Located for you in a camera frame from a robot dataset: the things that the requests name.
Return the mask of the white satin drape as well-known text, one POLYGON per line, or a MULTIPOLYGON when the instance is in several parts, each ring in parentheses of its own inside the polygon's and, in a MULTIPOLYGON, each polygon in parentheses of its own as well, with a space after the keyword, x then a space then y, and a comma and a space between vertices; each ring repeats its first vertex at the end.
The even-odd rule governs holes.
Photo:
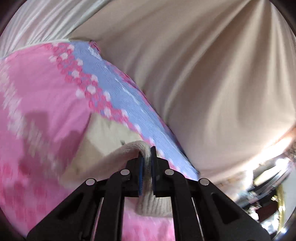
POLYGON ((1 57, 42 42, 64 40, 109 1, 25 1, 1 33, 1 57))

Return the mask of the cream knit sweater black hearts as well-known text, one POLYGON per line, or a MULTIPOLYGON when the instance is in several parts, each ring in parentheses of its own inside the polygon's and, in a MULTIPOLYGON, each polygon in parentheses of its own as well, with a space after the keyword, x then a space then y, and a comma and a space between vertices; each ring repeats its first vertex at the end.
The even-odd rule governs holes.
POLYGON ((137 214, 151 217, 171 217, 169 198, 156 198, 152 192, 151 150, 138 133, 123 124, 93 113, 84 137, 71 163, 60 177, 60 184, 77 188, 88 178, 97 181, 109 178, 123 169, 128 160, 138 154, 144 157, 143 194, 135 207, 137 214))

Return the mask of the beige curtain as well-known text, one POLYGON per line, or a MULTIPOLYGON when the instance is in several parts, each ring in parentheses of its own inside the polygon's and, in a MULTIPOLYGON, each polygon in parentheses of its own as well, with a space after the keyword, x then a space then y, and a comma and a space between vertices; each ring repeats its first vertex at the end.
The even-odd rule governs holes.
POLYGON ((213 182, 295 137, 295 37, 270 1, 111 1, 71 38, 131 77, 213 182))

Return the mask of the cluttered dark shelf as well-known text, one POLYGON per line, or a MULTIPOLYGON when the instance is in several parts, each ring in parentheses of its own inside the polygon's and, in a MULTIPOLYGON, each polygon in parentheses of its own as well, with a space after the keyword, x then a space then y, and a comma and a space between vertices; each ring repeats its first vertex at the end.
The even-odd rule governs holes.
POLYGON ((235 203, 279 240, 295 225, 295 143, 253 173, 253 184, 235 203))

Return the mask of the pink blue floral bedspread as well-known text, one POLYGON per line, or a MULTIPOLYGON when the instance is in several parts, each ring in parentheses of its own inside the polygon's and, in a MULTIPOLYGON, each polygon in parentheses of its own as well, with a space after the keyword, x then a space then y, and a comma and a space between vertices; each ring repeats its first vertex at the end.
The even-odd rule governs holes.
POLYGON ((25 48, 1 59, 1 210, 22 236, 71 193, 59 179, 92 116, 155 146, 172 169, 198 179, 143 92, 95 43, 25 48))

